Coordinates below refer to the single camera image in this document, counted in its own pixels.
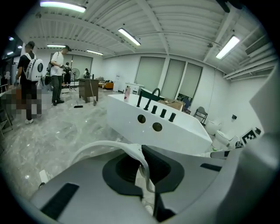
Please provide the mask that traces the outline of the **dark brown wooden cabinet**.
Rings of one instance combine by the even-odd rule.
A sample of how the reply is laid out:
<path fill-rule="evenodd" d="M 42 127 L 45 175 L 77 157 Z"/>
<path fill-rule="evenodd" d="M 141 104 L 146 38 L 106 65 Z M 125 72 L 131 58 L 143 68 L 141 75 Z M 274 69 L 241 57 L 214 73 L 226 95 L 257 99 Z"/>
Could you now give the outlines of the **dark brown wooden cabinet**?
<path fill-rule="evenodd" d="M 89 80 L 91 80 L 94 98 L 96 102 L 98 102 L 99 81 L 96 79 L 79 79 L 79 98 L 82 98 L 85 101 L 85 103 L 88 103 L 90 101 L 89 98 L 92 97 L 92 95 Z"/>

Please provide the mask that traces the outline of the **orange sofa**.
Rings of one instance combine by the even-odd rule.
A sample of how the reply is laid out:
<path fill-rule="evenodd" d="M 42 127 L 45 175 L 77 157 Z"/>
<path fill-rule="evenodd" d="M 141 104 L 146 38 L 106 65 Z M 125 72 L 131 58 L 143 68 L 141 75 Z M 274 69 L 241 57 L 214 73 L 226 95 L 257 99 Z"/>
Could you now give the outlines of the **orange sofa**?
<path fill-rule="evenodd" d="M 98 86 L 102 89 L 112 90 L 114 88 L 114 82 L 111 80 L 102 80 L 98 83 Z"/>

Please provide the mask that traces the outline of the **open brown cardboard box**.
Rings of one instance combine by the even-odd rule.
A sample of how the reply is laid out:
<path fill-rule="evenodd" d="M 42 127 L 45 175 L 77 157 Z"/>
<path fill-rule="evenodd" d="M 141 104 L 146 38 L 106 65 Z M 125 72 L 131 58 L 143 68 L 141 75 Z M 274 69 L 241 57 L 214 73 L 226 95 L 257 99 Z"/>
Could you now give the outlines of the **open brown cardboard box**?
<path fill-rule="evenodd" d="M 169 99 L 169 98 L 165 98 L 164 100 L 159 100 L 159 103 L 162 103 L 166 106 L 172 107 L 174 109 L 177 109 L 179 111 L 182 111 L 185 103 L 182 101 L 178 101 L 178 100 L 173 100 L 173 99 Z"/>

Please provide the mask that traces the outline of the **dark green bathtub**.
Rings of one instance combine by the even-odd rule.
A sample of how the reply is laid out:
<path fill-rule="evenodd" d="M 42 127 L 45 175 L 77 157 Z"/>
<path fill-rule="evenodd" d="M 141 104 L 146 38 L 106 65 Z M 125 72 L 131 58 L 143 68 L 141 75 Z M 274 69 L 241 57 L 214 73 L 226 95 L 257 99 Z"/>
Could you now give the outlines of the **dark green bathtub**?
<path fill-rule="evenodd" d="M 156 102 L 159 101 L 159 100 L 164 100 L 164 97 L 162 97 L 160 95 L 161 91 L 160 91 L 159 88 L 156 88 L 155 92 L 149 91 L 149 90 L 147 90 L 145 88 L 142 88 L 142 91 L 143 91 L 142 97 L 151 99 L 151 100 L 156 101 Z"/>

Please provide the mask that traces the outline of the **white toilet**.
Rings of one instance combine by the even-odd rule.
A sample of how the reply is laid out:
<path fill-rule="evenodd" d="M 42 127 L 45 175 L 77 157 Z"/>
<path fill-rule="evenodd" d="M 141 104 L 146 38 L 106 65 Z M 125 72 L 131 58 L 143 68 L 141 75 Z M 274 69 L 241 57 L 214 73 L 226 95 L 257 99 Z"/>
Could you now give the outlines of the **white toilet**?
<path fill-rule="evenodd" d="M 220 130 L 222 127 L 222 122 L 220 119 L 216 120 L 208 120 L 206 125 L 205 125 L 205 130 L 209 135 L 215 135 L 215 133 Z"/>
<path fill-rule="evenodd" d="M 217 150 L 235 149 L 236 143 L 239 141 L 236 135 L 228 136 L 227 134 L 217 130 L 215 133 L 215 139 L 213 141 L 213 147 Z"/>

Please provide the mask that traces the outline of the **white backpack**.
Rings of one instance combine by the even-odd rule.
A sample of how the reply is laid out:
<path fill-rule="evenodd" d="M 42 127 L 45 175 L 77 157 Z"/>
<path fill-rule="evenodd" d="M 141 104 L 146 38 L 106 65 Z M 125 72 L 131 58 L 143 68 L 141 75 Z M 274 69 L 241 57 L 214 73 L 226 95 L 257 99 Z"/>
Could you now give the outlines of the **white backpack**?
<path fill-rule="evenodd" d="M 24 74 L 26 79 L 29 81 L 40 81 L 43 74 L 43 62 L 41 59 L 37 59 L 36 56 L 32 59 L 29 53 L 25 53 L 25 56 L 30 60 L 26 71 Z"/>

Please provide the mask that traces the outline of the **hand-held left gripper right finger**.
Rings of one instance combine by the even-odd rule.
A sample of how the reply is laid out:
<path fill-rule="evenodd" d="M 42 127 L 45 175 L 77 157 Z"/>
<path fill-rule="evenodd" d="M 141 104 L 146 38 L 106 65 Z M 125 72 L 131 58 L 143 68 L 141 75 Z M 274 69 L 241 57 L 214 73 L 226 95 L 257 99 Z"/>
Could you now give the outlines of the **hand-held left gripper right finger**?
<path fill-rule="evenodd" d="M 154 185 L 153 216 L 163 222 L 195 202 L 225 164 L 224 159 L 192 156 L 142 145 Z"/>

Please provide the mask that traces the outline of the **grey window blind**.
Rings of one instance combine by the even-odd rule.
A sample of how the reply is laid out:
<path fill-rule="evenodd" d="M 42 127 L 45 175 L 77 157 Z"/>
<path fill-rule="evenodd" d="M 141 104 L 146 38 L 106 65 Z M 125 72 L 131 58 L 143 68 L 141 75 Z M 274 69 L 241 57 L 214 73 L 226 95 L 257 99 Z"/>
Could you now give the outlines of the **grey window blind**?
<path fill-rule="evenodd" d="M 164 80 L 161 96 L 174 99 L 180 85 L 186 63 L 184 61 L 171 59 Z"/>
<path fill-rule="evenodd" d="M 135 83 L 141 84 L 147 90 L 154 90 L 158 87 L 165 58 L 146 57 L 140 58 Z"/>
<path fill-rule="evenodd" d="M 198 86 L 202 68 L 188 63 L 179 94 L 193 98 Z"/>

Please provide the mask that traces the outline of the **white power strip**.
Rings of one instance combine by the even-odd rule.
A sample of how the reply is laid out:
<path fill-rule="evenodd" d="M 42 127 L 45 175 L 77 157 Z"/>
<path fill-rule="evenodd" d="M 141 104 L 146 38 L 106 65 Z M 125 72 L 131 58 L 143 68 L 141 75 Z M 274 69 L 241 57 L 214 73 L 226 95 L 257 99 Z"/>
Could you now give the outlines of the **white power strip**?
<path fill-rule="evenodd" d="M 41 170 L 39 172 L 39 177 L 41 179 L 41 183 L 45 183 L 46 184 L 49 181 L 49 177 L 48 177 L 48 175 L 47 175 L 45 170 Z"/>

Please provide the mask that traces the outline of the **ceiling air vent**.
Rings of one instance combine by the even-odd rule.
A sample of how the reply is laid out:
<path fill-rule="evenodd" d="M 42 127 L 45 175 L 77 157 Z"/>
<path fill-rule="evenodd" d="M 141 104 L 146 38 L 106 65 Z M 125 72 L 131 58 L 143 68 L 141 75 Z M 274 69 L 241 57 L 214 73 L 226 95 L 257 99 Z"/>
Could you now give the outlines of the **ceiling air vent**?
<path fill-rule="evenodd" d="M 250 54 L 252 54 L 253 52 L 255 52 L 256 50 L 262 48 L 263 46 L 265 46 L 266 44 L 268 44 L 269 38 L 267 35 L 262 36 L 261 38 L 259 38 L 258 40 L 256 40 L 254 43 L 252 43 L 246 50 L 245 53 L 249 56 Z"/>

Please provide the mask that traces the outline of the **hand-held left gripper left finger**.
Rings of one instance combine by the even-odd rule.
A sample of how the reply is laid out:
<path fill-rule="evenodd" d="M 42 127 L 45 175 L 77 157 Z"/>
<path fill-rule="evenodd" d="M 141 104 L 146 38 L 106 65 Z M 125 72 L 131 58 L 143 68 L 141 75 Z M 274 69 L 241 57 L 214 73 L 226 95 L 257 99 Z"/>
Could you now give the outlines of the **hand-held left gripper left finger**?
<path fill-rule="evenodd" d="M 157 224 L 135 185 L 139 165 L 119 150 L 83 159 L 42 186 L 31 203 L 61 224 Z"/>

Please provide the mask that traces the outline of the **black folding chair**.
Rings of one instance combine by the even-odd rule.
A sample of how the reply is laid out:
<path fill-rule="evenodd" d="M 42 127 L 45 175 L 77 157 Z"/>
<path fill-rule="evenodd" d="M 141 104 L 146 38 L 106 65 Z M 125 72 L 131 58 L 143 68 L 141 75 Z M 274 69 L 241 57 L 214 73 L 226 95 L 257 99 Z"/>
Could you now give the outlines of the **black folding chair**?
<path fill-rule="evenodd" d="M 197 118 L 199 122 L 205 126 L 205 121 L 208 116 L 208 113 L 205 111 L 204 107 L 199 107 L 193 117 Z"/>

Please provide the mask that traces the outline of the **black standing fan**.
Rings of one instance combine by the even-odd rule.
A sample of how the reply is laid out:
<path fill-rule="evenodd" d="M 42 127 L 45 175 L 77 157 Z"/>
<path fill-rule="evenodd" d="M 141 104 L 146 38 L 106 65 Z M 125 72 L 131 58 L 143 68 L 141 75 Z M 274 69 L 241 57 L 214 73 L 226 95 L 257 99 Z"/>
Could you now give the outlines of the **black standing fan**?
<path fill-rule="evenodd" d="M 79 85 L 80 71 L 77 68 L 72 68 L 70 75 L 70 87 L 75 88 Z"/>

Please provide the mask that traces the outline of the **black curved bathtub faucet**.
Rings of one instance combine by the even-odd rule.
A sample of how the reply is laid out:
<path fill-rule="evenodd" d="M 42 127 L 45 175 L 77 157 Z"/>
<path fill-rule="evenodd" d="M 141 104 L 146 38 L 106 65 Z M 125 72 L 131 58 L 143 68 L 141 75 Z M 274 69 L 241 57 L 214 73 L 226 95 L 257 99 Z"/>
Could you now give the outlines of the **black curved bathtub faucet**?
<path fill-rule="evenodd" d="M 145 98 L 148 98 L 148 103 L 146 104 L 146 106 L 144 107 L 144 110 L 148 110 L 149 105 L 151 103 L 151 101 L 159 101 L 159 100 L 163 100 L 164 98 L 162 98 L 160 96 L 160 89 L 159 88 L 155 88 L 153 91 L 147 90 L 145 88 L 142 88 L 142 92 L 143 92 L 143 96 Z"/>

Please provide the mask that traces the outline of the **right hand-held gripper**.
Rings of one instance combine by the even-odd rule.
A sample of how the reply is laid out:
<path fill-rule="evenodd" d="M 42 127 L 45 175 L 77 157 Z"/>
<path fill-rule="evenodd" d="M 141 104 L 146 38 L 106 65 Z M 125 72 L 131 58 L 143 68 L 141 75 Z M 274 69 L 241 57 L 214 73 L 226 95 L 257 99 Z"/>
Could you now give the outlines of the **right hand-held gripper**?
<path fill-rule="evenodd" d="M 246 133 L 241 135 L 240 141 L 242 142 L 243 145 L 246 145 L 249 142 L 251 142 L 253 139 L 255 139 L 258 136 L 260 136 L 261 133 L 262 133 L 261 129 L 259 129 L 257 127 L 251 128 Z M 231 153 L 236 153 L 236 152 L 240 152 L 240 151 L 242 151 L 242 148 L 235 148 L 235 149 L 230 149 L 230 150 L 228 149 L 228 150 L 213 151 L 213 152 L 210 153 L 210 157 L 211 158 L 215 158 L 215 159 L 227 159 L 228 156 Z"/>

